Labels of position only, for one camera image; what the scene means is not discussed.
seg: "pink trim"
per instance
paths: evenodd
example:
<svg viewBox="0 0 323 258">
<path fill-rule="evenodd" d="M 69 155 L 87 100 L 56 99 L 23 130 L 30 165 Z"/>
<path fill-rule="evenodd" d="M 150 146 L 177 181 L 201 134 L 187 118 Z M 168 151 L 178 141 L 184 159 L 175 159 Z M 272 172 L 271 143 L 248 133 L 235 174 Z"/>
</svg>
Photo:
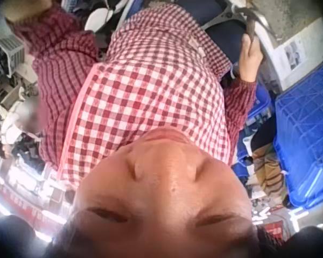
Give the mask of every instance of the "pink trim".
<svg viewBox="0 0 323 258">
<path fill-rule="evenodd" d="M 97 71 L 97 67 L 96 67 L 96 65 L 93 65 L 90 73 L 88 74 L 88 76 L 87 76 L 87 78 L 85 80 L 85 83 L 81 87 L 81 90 L 80 90 L 80 92 L 79 92 L 79 94 L 78 94 L 78 96 L 76 98 L 74 108 L 73 108 L 73 111 L 72 111 L 72 114 L 71 114 L 71 118 L 69 120 L 68 128 L 67 128 L 64 147 L 62 148 L 61 159 L 60 159 L 58 173 L 57 173 L 57 177 L 56 177 L 57 180 L 61 179 L 62 171 L 64 169 L 64 165 L 65 165 L 66 159 L 67 159 L 69 145 L 71 144 L 72 136 L 73 136 L 73 133 L 74 133 L 76 120 L 77 120 L 77 118 L 79 116 L 81 104 L 82 104 L 82 102 L 83 102 L 83 100 L 85 98 L 86 91 L 90 86 L 92 78 L 96 74 L 96 71 Z"/>
</svg>

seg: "red gingham shirt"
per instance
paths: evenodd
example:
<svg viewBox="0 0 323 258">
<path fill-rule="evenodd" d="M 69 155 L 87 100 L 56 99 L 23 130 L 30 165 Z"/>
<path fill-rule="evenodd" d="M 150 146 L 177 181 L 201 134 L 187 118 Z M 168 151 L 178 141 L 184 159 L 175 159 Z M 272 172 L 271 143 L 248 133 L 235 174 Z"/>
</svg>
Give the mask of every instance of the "red gingham shirt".
<svg viewBox="0 0 323 258">
<path fill-rule="evenodd" d="M 36 57 L 46 123 L 40 152 L 58 179 L 77 188 L 103 158 L 161 126 L 231 164 L 256 84 L 221 88 L 231 63 L 182 8 L 139 12 L 99 63 L 94 36 L 56 6 L 15 32 Z"/>
</svg>

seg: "blue plastic crate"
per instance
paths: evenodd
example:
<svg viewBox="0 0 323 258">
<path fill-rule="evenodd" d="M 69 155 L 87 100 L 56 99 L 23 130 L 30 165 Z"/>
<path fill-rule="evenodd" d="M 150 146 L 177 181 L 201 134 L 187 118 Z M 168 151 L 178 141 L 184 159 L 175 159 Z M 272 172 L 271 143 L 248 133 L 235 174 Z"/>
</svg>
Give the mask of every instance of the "blue plastic crate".
<svg viewBox="0 0 323 258">
<path fill-rule="evenodd" d="M 248 119 L 261 114 L 263 110 L 267 109 L 270 106 L 270 103 L 271 99 L 268 91 L 262 84 L 257 83 L 256 99 L 254 105 L 252 106 L 252 109 L 248 113 Z"/>
<path fill-rule="evenodd" d="M 240 163 L 234 164 L 232 166 L 232 170 L 237 175 L 237 177 L 249 177 L 249 173 L 248 173 L 247 168 Z"/>
<path fill-rule="evenodd" d="M 277 98 L 276 120 L 290 201 L 310 209 L 323 201 L 323 65 Z"/>
</svg>

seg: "shirt sleeve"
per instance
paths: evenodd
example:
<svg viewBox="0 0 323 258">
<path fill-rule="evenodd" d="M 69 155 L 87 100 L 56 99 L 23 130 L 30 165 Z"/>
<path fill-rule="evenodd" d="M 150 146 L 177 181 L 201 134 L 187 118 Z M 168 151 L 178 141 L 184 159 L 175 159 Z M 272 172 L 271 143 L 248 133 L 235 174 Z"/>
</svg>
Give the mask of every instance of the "shirt sleeve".
<svg viewBox="0 0 323 258">
<path fill-rule="evenodd" d="M 41 155 L 57 167 L 70 113 L 97 61 L 95 37 L 56 5 L 39 16 L 13 24 L 12 29 L 34 56 L 32 67 L 38 76 L 39 117 L 44 133 Z"/>
<path fill-rule="evenodd" d="M 256 82 L 249 83 L 241 79 L 233 80 L 231 86 L 224 89 L 226 126 L 231 143 L 229 165 L 232 164 L 239 131 L 243 129 L 255 101 L 255 92 Z"/>
</svg>

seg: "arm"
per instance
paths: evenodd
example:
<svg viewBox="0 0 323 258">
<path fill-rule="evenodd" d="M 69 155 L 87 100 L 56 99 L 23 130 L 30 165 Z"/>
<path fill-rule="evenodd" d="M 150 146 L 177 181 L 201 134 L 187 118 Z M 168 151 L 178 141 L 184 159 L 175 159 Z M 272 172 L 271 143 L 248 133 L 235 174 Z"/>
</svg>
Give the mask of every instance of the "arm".
<svg viewBox="0 0 323 258">
<path fill-rule="evenodd" d="M 245 34 L 239 59 L 240 78 L 233 80 L 231 86 L 224 89 L 226 127 L 231 142 L 229 165 L 232 164 L 239 131 L 243 128 L 255 101 L 255 81 L 262 58 L 258 39 L 255 38 L 251 42 Z"/>
<path fill-rule="evenodd" d="M 96 62 L 94 35 L 81 31 L 80 23 L 52 6 L 51 0 L 11 0 L 4 11 L 14 33 L 35 57 L 33 69 L 38 76 L 42 106 L 49 119 L 55 120 L 76 100 Z"/>
<path fill-rule="evenodd" d="M 232 164 L 239 131 L 243 128 L 248 112 L 255 100 L 256 82 L 233 80 L 229 88 L 224 89 L 226 127 L 231 142 L 229 164 Z"/>
</svg>

